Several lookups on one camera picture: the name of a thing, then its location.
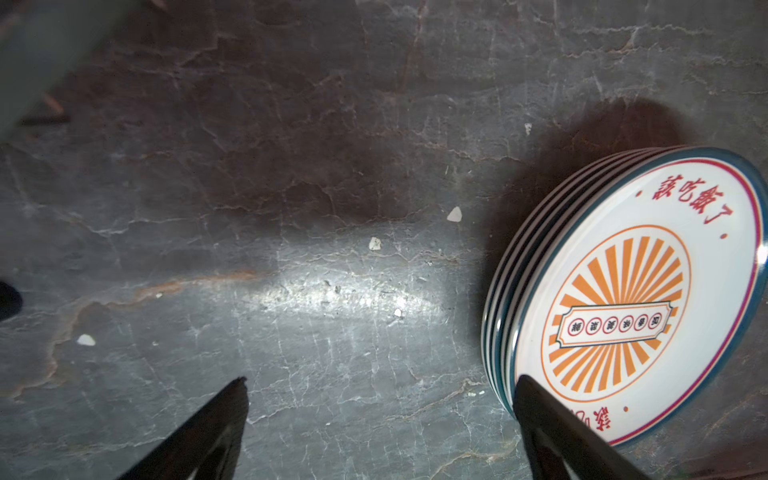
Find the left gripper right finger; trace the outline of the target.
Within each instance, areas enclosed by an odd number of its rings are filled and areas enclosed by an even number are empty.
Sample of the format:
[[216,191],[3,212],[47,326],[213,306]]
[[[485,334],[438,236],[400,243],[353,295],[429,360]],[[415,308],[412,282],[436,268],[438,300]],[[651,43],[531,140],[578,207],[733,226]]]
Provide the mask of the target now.
[[534,479],[647,477],[528,375],[516,383],[513,411]]

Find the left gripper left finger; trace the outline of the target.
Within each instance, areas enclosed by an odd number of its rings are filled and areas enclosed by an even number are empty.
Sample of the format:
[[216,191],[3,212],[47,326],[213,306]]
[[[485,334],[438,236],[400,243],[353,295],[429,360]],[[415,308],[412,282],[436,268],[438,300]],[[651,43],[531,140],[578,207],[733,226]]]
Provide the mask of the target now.
[[232,479],[249,410],[246,379],[226,385],[123,479]]

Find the green rimmed plate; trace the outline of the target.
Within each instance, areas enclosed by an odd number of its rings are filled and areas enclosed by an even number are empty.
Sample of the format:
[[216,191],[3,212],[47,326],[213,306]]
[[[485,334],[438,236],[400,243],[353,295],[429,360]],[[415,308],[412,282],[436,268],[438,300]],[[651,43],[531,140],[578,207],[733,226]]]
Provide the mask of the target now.
[[506,409],[503,353],[529,277],[568,218],[612,179],[642,162],[669,152],[669,147],[641,148],[597,160],[561,182],[530,213],[508,245],[488,290],[482,318],[481,353],[493,390]]
[[[662,148],[664,150],[658,154],[675,151],[677,149],[675,146],[662,147]],[[509,413],[513,411],[512,394],[507,391],[507,381],[504,379],[504,374],[507,368],[504,366],[503,358],[504,358],[504,354],[506,353],[507,347],[511,345],[511,339],[510,339],[511,323],[514,318],[514,310],[515,310],[516,303],[519,300],[520,293],[523,290],[524,290],[524,286],[523,286],[523,280],[521,278],[521,282],[517,290],[515,291],[515,293],[508,297],[509,310],[507,311],[506,319],[501,324],[503,329],[498,332],[495,339],[495,353],[496,353],[497,367],[498,367],[497,374],[498,374],[498,379],[500,380],[500,384],[499,384],[499,389],[494,391],[500,403],[503,405],[503,408]]]

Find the stainless steel dish rack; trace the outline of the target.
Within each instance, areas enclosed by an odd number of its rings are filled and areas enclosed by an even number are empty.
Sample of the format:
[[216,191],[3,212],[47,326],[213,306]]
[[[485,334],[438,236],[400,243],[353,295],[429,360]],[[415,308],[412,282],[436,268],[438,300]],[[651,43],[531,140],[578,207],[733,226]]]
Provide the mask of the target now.
[[1,142],[20,128],[69,126],[50,90],[139,8],[165,17],[180,1],[3,1]]

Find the orange patterned white plate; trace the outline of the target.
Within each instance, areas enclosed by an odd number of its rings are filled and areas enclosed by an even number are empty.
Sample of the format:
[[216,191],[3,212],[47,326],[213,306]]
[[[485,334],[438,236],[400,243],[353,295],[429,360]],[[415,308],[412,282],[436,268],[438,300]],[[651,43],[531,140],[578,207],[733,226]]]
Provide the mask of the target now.
[[593,177],[601,179],[614,171],[622,171],[663,150],[662,147],[629,150],[609,155],[581,168],[555,187],[517,230],[493,275],[482,317],[481,351],[494,390],[498,390],[500,384],[495,353],[496,335],[503,329],[501,324],[509,310],[508,297],[517,290],[523,273],[541,243],[539,231],[547,231],[549,217],[558,215],[561,204],[568,205],[579,197],[581,191],[592,183]]

